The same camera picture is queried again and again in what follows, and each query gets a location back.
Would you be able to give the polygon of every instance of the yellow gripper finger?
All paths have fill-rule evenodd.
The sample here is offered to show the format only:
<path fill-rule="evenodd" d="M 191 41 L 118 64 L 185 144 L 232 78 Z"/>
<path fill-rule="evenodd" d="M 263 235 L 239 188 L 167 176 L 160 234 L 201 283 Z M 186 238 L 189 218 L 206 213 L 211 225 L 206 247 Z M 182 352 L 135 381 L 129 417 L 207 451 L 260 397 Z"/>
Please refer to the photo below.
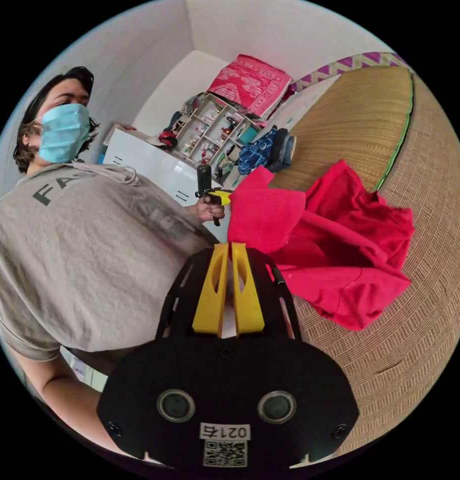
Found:
<path fill-rule="evenodd" d="M 237 334 L 261 332 L 265 327 L 255 280 L 244 243 L 231 243 Z"/>
<path fill-rule="evenodd" d="M 228 251 L 227 243 L 218 243 L 214 247 L 193 319 L 193 330 L 196 333 L 215 334 L 221 337 L 226 299 Z"/>

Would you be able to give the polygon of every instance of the patterned fabric border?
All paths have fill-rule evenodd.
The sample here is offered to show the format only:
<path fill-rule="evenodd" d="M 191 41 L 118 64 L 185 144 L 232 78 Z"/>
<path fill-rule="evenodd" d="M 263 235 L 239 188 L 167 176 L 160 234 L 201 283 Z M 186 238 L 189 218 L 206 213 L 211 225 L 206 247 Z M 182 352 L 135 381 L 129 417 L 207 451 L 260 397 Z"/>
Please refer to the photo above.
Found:
<path fill-rule="evenodd" d="M 397 53 L 371 51 L 347 56 L 325 65 L 292 83 L 291 88 L 296 92 L 301 92 L 322 80 L 366 67 L 407 67 L 412 71 L 411 67 Z"/>

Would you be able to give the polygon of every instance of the green edge trim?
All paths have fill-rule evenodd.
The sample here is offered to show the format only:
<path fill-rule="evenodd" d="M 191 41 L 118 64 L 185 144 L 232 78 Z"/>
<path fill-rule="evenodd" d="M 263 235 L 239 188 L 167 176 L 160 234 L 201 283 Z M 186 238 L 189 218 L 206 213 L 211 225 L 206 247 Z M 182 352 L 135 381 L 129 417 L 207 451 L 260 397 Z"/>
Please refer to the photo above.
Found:
<path fill-rule="evenodd" d="M 388 165 L 386 166 L 385 172 L 383 173 L 383 176 L 380 178 L 378 183 L 376 184 L 375 187 L 375 192 L 377 192 L 383 183 L 386 180 L 386 177 L 390 173 L 391 169 L 393 168 L 393 165 L 395 163 L 396 157 L 398 156 L 398 153 L 400 152 L 401 145 L 403 145 L 403 142 L 405 141 L 406 134 L 408 132 L 408 128 L 410 126 L 410 119 L 411 119 L 411 113 L 413 111 L 413 97 L 414 97 L 414 90 L 415 90 L 415 84 L 413 82 L 413 76 L 411 75 L 411 72 L 408 70 L 408 75 L 410 76 L 410 83 L 411 83 L 411 96 L 410 96 L 410 108 L 408 109 L 406 113 L 406 122 L 405 122 L 405 127 L 403 128 L 402 135 L 400 137 L 400 141 L 398 142 L 398 145 L 395 148 L 395 151 L 393 152 L 393 155 L 391 156 L 390 161 L 388 162 Z"/>

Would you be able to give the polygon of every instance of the woman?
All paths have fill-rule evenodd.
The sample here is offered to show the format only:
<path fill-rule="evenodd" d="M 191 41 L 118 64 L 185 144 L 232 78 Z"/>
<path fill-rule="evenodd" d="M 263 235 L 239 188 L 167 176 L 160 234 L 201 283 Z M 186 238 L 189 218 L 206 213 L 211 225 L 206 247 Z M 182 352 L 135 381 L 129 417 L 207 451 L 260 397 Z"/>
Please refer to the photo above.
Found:
<path fill-rule="evenodd" d="M 84 67 L 56 76 L 18 130 L 13 157 L 26 177 L 0 200 L 0 332 L 62 420 L 123 453 L 98 420 L 99 393 L 60 346 L 118 353 L 152 340 L 184 261 L 211 244 L 200 224 L 224 212 L 203 200 L 180 207 L 135 172 L 75 161 L 98 127 L 92 85 Z"/>

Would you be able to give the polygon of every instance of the face mask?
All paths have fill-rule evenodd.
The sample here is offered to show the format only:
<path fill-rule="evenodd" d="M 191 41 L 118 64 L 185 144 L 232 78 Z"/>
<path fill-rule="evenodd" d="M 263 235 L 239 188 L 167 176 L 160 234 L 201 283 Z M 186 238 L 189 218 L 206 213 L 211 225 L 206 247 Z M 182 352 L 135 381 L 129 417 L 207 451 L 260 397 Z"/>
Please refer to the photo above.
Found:
<path fill-rule="evenodd" d="M 90 131 L 87 107 L 79 103 L 56 106 L 41 118 L 42 133 L 38 156 L 52 164 L 70 163 Z"/>

